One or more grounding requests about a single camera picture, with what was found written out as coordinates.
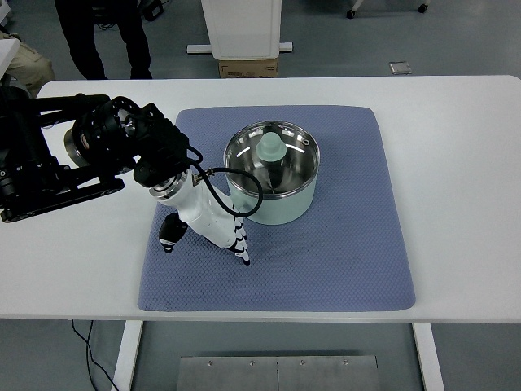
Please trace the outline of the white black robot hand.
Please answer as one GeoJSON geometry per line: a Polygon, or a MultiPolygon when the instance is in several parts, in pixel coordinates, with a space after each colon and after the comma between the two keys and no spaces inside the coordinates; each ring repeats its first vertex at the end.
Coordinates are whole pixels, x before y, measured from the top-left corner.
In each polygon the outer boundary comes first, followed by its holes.
{"type": "Polygon", "coordinates": [[[191,228],[217,247],[228,247],[245,266],[251,264],[243,219],[228,214],[207,186],[194,182],[191,172],[170,178],[149,192],[160,204],[176,210],[164,219],[159,231],[160,245],[166,253],[171,253],[191,228]]]}

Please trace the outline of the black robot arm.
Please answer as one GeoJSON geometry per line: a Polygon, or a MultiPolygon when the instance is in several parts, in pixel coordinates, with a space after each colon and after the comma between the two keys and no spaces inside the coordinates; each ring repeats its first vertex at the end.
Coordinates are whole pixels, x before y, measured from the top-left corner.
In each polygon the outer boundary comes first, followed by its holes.
{"type": "Polygon", "coordinates": [[[193,230],[250,259],[244,214],[209,181],[202,154],[154,104],[104,94],[33,99],[1,88],[1,218],[17,222],[120,191],[131,173],[173,211],[165,252],[193,230]]]}

